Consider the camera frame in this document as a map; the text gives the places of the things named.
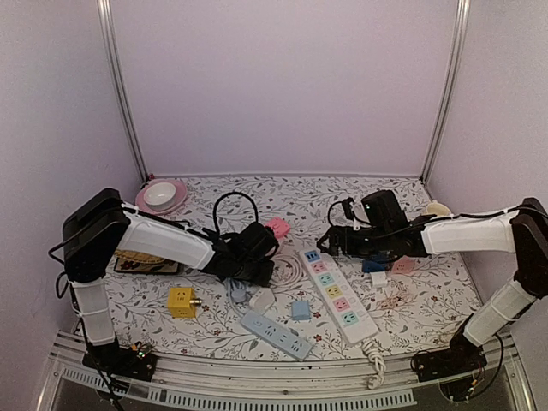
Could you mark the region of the pink case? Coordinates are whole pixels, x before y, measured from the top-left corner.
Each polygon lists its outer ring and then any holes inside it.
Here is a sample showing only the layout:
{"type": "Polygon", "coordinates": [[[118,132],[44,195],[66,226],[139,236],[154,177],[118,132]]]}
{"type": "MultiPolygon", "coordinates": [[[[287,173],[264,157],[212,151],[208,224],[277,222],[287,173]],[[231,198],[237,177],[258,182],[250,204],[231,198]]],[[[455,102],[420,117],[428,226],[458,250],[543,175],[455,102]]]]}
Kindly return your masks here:
{"type": "Polygon", "coordinates": [[[268,221],[265,226],[272,230],[276,239],[283,239],[290,232],[290,225],[280,217],[268,221]]]}

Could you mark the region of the white charger with cable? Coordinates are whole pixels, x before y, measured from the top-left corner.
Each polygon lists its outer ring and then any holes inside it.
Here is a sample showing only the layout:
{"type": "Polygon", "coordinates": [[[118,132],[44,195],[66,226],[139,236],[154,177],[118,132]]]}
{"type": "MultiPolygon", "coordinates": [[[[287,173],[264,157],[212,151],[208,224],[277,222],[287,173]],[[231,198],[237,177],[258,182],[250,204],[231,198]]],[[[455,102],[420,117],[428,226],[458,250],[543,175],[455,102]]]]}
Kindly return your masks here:
{"type": "Polygon", "coordinates": [[[399,282],[390,280],[384,271],[372,272],[370,276],[372,288],[376,290],[375,308],[377,310],[395,310],[414,302],[414,296],[399,282]]]}

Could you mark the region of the pink cube socket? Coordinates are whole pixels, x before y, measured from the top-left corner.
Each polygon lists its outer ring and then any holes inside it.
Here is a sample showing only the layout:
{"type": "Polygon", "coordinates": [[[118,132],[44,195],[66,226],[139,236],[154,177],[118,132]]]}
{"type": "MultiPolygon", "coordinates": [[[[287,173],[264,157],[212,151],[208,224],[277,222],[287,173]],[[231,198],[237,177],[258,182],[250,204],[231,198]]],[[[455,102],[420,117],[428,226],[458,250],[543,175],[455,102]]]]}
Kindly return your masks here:
{"type": "Polygon", "coordinates": [[[407,275],[414,270],[415,260],[409,257],[402,257],[392,264],[390,272],[392,274],[407,275]]]}

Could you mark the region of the yellow cube socket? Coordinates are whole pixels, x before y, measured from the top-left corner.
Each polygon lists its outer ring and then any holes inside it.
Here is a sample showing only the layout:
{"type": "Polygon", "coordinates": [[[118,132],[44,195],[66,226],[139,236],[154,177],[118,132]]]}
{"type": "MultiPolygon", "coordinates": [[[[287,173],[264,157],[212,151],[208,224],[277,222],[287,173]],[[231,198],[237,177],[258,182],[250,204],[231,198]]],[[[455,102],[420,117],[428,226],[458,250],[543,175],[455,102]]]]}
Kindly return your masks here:
{"type": "Polygon", "coordinates": [[[197,308],[201,305],[202,300],[195,294],[193,288],[170,288],[167,308],[173,318],[194,319],[197,308]]]}

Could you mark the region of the light blue plug adapter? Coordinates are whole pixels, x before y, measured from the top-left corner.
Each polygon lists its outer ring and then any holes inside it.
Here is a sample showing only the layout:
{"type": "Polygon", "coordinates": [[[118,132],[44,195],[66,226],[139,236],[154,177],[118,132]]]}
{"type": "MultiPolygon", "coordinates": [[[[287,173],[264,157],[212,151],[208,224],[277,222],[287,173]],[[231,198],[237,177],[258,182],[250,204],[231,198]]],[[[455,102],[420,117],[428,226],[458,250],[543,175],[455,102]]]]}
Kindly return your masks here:
{"type": "Polygon", "coordinates": [[[310,306],[307,301],[293,301],[291,303],[291,318],[294,321],[307,321],[311,318],[310,306]]]}

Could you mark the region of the light blue power strip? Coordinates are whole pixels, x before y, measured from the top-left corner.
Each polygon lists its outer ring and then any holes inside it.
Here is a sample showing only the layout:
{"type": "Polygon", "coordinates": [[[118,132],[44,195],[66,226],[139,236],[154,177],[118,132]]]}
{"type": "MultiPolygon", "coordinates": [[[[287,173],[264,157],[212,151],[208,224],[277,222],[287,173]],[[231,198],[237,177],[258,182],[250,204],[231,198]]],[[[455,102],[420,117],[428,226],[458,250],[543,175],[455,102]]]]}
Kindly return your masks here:
{"type": "Polygon", "coordinates": [[[305,360],[313,348],[306,339],[252,310],[241,318],[241,326],[295,360],[305,360]]]}

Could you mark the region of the white power strip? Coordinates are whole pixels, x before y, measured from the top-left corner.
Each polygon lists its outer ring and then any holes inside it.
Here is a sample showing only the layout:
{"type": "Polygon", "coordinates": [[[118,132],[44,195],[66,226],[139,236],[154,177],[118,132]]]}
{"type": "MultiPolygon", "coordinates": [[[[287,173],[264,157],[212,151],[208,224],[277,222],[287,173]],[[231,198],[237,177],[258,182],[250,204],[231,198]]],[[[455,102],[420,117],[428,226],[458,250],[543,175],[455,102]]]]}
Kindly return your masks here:
{"type": "Polygon", "coordinates": [[[317,249],[300,251],[298,255],[347,344],[354,346],[375,337],[378,326],[336,261],[317,249]]]}

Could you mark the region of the blue cube socket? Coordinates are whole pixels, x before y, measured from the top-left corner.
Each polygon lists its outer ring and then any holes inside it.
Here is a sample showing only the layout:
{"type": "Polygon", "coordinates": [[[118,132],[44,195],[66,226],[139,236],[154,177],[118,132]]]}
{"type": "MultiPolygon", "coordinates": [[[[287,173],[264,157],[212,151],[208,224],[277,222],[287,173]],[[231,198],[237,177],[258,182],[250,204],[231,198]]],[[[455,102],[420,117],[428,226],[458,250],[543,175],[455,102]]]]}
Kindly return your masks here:
{"type": "Polygon", "coordinates": [[[361,262],[361,270],[364,273],[381,272],[390,268],[390,262],[385,259],[371,258],[363,259],[361,262]]]}

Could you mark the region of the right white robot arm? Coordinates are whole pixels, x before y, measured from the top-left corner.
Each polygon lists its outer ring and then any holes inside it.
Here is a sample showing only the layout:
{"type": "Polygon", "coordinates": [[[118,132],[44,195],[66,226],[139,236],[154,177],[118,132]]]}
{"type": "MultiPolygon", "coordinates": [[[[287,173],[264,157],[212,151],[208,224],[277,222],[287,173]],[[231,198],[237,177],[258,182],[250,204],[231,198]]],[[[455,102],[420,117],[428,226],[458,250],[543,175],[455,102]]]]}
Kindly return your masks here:
{"type": "Polygon", "coordinates": [[[319,250],[359,258],[425,258],[459,253],[475,274],[484,304],[450,340],[443,366],[460,373],[474,362],[476,350],[536,301],[547,296],[547,211],[527,197],[498,211],[433,214],[408,219],[391,190],[361,201],[360,227],[330,223],[317,241],[319,250]]]}

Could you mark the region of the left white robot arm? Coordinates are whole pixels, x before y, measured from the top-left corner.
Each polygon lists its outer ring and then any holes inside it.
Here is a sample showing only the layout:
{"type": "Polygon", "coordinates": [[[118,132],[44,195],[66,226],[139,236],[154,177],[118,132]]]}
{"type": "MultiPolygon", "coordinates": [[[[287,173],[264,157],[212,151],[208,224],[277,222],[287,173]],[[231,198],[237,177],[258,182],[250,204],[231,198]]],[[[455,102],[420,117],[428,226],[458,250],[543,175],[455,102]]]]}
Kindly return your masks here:
{"type": "Polygon", "coordinates": [[[64,221],[62,240],[51,250],[63,252],[63,271],[95,359],[108,371],[118,372],[128,359],[116,344],[104,286],[115,253],[143,253],[222,280],[266,286],[278,248],[273,230],[258,220],[240,233],[224,234],[219,227],[197,231],[142,211],[122,201],[114,188],[105,188],[64,221]]]}

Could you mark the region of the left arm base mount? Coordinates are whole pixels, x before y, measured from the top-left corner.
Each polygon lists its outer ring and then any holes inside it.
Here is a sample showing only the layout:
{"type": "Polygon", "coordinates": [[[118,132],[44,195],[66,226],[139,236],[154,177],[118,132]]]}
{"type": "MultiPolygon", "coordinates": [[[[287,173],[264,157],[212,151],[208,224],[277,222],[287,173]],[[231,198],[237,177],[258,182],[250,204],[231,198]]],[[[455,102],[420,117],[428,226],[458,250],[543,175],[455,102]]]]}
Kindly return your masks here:
{"type": "Polygon", "coordinates": [[[86,327],[80,321],[81,330],[86,343],[86,353],[82,364],[99,370],[109,376],[151,382],[155,373],[158,357],[153,353],[153,346],[138,341],[130,347],[121,347],[117,337],[113,342],[103,345],[91,343],[86,327]]]}

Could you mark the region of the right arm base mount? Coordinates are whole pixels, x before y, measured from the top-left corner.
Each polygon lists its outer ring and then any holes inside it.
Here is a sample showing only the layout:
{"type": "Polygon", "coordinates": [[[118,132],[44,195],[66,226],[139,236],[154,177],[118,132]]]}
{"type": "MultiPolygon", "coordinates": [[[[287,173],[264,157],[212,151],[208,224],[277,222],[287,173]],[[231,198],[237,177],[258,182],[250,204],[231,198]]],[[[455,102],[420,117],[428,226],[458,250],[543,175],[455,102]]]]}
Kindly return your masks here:
{"type": "Polygon", "coordinates": [[[413,372],[420,382],[452,377],[461,373],[479,370],[487,365],[482,346],[476,347],[465,336],[468,317],[450,339],[448,348],[416,353],[410,360],[413,372]]]}

